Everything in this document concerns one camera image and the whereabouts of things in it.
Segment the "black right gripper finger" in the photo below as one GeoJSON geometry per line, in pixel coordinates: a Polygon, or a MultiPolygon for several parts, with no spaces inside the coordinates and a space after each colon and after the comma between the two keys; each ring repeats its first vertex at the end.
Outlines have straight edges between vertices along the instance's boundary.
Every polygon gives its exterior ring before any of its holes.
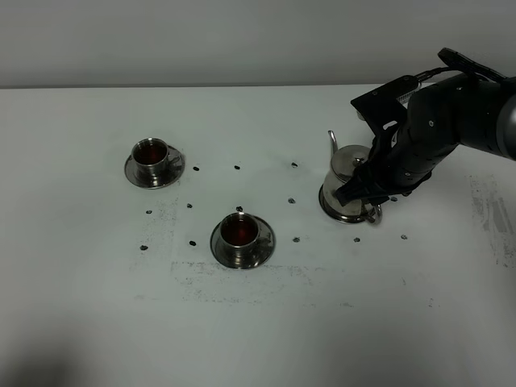
{"type": "Polygon", "coordinates": [[[377,206],[389,200],[389,193],[375,177],[372,164],[366,161],[357,166],[351,179],[336,190],[336,199],[341,206],[355,200],[377,206]]]}

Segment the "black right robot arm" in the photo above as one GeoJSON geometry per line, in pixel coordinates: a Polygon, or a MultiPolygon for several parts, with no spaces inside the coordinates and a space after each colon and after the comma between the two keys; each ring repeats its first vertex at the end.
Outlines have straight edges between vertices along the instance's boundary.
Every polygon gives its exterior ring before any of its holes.
{"type": "Polygon", "coordinates": [[[397,99],[413,81],[400,77],[352,100],[375,137],[368,160],[336,191],[341,204],[373,205],[410,194],[457,146],[515,158],[515,80],[460,74],[397,99]]]}

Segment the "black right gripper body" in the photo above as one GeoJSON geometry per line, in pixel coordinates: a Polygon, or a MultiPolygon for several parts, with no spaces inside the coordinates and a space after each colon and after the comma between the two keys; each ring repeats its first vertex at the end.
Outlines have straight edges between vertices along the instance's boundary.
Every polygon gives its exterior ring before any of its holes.
{"type": "Polygon", "coordinates": [[[374,161],[374,175],[392,194],[410,192],[458,145],[499,155],[500,85],[454,76],[416,92],[406,123],[387,156],[374,161]]]}

